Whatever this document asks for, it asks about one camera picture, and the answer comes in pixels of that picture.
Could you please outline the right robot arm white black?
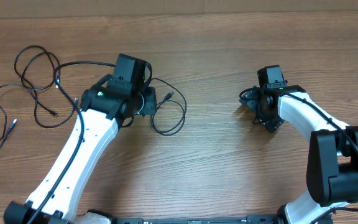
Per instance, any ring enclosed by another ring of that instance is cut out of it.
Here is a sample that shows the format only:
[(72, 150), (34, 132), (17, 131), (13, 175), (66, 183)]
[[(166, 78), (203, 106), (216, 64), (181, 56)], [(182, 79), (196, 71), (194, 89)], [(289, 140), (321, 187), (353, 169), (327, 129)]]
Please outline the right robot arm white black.
[(332, 223), (338, 211), (358, 212), (358, 126), (332, 117), (299, 86), (253, 86), (239, 101), (255, 114), (254, 124), (274, 132), (287, 121), (310, 144), (307, 189), (282, 205), (272, 223)]

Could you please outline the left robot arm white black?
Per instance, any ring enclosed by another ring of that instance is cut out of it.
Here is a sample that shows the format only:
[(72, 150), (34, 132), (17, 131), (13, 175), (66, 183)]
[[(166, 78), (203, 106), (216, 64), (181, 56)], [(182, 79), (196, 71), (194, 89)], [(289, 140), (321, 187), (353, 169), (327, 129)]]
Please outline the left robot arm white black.
[(84, 91), (73, 131), (57, 160), (24, 204), (11, 202), (5, 223), (73, 223), (83, 190), (123, 122), (156, 112), (151, 78), (106, 75)]

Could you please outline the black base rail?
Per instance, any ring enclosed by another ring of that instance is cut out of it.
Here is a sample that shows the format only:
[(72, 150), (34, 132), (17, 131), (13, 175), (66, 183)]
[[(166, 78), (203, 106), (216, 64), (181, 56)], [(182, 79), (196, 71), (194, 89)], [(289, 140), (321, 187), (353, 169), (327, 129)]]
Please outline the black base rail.
[(240, 218), (117, 218), (115, 224), (274, 224), (284, 223), (278, 215), (248, 215)]

